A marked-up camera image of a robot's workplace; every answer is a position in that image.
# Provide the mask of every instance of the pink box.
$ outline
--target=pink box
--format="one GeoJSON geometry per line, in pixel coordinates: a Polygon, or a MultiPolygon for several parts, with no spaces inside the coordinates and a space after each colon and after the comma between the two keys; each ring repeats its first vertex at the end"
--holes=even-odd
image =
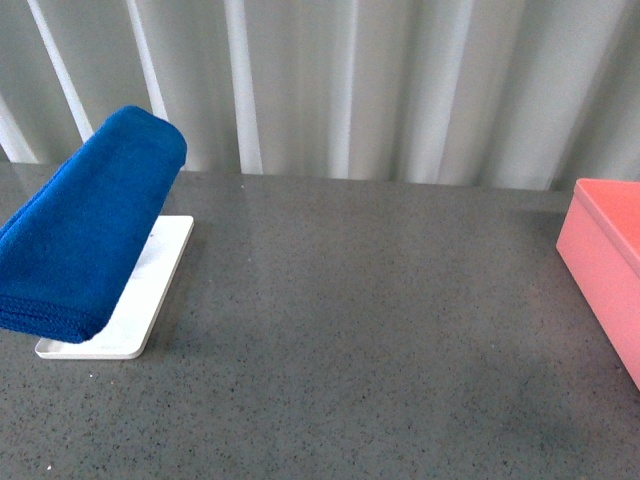
{"type": "Polygon", "coordinates": [[[640,388],[640,183],[578,180],[557,248],[640,388]]]}

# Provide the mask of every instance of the white curtain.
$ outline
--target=white curtain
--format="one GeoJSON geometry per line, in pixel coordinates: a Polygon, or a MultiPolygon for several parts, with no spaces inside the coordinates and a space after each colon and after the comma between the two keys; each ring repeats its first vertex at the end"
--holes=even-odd
{"type": "Polygon", "coordinates": [[[640,179],[640,0],[2,0],[0,161],[136,104],[188,170],[640,179]]]}

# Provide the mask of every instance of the gray countertop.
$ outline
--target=gray countertop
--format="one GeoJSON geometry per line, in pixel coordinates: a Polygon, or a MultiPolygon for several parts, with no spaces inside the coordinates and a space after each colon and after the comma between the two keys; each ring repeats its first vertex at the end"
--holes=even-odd
{"type": "MultiPolygon", "coordinates": [[[[52,172],[0,165],[0,222],[52,172]]],[[[569,199],[181,173],[165,213],[196,224],[140,358],[0,331],[0,478],[637,480],[569,199]]]]}

